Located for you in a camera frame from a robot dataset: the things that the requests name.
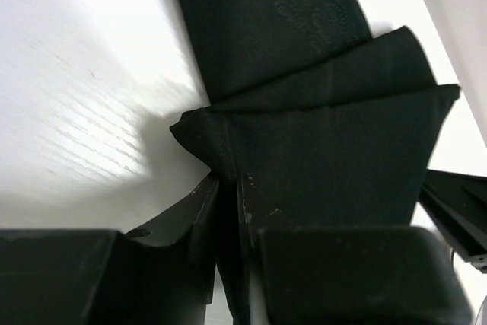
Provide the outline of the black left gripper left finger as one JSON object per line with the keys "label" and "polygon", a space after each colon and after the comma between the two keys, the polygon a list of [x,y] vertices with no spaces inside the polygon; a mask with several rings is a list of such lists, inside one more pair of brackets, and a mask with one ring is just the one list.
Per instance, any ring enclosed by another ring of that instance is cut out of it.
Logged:
{"label": "black left gripper left finger", "polygon": [[212,301],[219,182],[127,233],[3,230],[3,324],[202,324]]}

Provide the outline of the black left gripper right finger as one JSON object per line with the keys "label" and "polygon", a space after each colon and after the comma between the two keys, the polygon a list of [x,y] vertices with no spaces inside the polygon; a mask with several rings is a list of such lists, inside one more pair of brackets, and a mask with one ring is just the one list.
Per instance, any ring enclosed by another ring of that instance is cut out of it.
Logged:
{"label": "black left gripper right finger", "polygon": [[253,324],[469,324],[438,239],[413,226],[306,227],[237,186]]}

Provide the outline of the black cloth placemat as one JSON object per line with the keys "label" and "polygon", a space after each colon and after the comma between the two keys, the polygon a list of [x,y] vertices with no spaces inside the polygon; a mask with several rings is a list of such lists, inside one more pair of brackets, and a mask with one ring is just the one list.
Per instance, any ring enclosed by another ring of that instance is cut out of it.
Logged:
{"label": "black cloth placemat", "polygon": [[299,225],[407,225],[460,96],[407,27],[374,37],[358,0],[178,0],[210,104],[174,138],[220,180],[217,264],[250,321],[237,181]]}

